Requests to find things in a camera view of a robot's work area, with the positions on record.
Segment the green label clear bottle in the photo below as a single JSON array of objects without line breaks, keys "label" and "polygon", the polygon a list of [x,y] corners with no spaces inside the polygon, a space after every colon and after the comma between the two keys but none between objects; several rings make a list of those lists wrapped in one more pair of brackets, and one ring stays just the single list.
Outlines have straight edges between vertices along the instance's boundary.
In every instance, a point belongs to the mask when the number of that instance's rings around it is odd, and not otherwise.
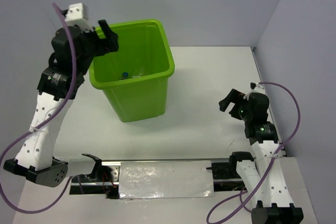
[{"label": "green label clear bottle", "polygon": [[144,66],[136,67],[131,75],[131,78],[139,78],[148,75],[150,72]]}]

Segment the blue label bottle blue cap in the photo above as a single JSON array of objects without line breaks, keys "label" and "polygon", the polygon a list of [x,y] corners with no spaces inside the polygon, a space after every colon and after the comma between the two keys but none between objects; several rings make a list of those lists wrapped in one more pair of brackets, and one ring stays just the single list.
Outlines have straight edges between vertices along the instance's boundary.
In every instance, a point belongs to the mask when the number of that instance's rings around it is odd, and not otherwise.
[{"label": "blue label bottle blue cap", "polygon": [[121,80],[127,80],[129,79],[129,74],[127,72],[123,72],[121,75]]}]

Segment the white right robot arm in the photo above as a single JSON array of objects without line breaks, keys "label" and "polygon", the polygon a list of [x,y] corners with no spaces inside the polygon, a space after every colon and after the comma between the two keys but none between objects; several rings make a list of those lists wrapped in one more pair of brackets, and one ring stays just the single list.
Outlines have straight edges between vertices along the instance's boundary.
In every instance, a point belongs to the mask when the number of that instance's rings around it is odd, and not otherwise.
[{"label": "white right robot arm", "polygon": [[268,120],[269,99],[257,86],[248,94],[232,89],[219,102],[224,112],[244,121],[252,152],[233,152],[228,171],[241,177],[253,205],[252,223],[301,223],[304,215],[290,196],[280,164],[281,145],[275,126]]}]

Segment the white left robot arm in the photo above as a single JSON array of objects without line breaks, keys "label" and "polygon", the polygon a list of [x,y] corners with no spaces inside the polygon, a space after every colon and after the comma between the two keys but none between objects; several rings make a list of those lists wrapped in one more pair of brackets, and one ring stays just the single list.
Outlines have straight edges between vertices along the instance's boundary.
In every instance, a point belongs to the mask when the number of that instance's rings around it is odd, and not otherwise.
[{"label": "white left robot arm", "polygon": [[104,38],[95,29],[83,31],[78,25],[56,31],[48,67],[38,83],[35,114],[15,158],[4,162],[3,169],[42,186],[56,187],[74,172],[75,163],[54,157],[55,142],[63,119],[84,82],[93,59],[119,49],[118,35],[106,20],[98,21]]}]

